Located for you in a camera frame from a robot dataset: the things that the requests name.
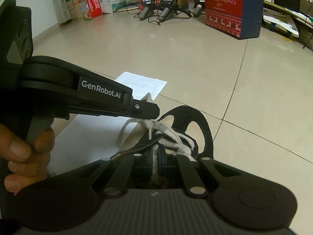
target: baseboard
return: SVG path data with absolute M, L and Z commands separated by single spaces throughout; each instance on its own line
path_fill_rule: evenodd
M 51 32 L 53 32 L 54 30 L 60 28 L 59 24 L 55 24 L 51 27 L 49 27 L 48 29 L 44 30 L 42 33 L 38 34 L 37 36 L 35 36 L 32 39 L 33 43 L 39 42 L 40 40 L 42 40 L 43 38 L 45 38 L 47 35 L 49 35 Z

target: christmas gift bag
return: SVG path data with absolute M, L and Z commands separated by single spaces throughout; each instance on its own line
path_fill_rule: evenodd
M 205 0 L 205 24 L 239 39 L 259 37 L 263 0 Z

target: fingernail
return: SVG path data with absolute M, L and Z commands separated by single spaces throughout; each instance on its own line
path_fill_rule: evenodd
M 15 193 L 20 190 L 21 185 L 16 180 L 6 180 L 5 181 L 5 188 L 12 193 Z
M 26 142 L 16 139 L 11 144 L 11 152 L 23 161 L 29 157 L 31 148 Z

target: curtain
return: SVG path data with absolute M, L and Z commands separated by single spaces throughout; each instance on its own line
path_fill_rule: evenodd
M 71 19 L 65 0 L 53 0 L 53 4 L 59 24 L 65 23 Z

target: ribbed black surface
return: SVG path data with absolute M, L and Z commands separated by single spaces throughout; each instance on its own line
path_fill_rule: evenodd
M 23 228 L 16 235 L 251 235 L 220 220 L 204 200 L 192 199 L 181 189 L 131 189 L 118 199 L 104 201 L 87 222 L 66 231 L 38 232 Z M 255 232 L 293 235 L 289 229 Z

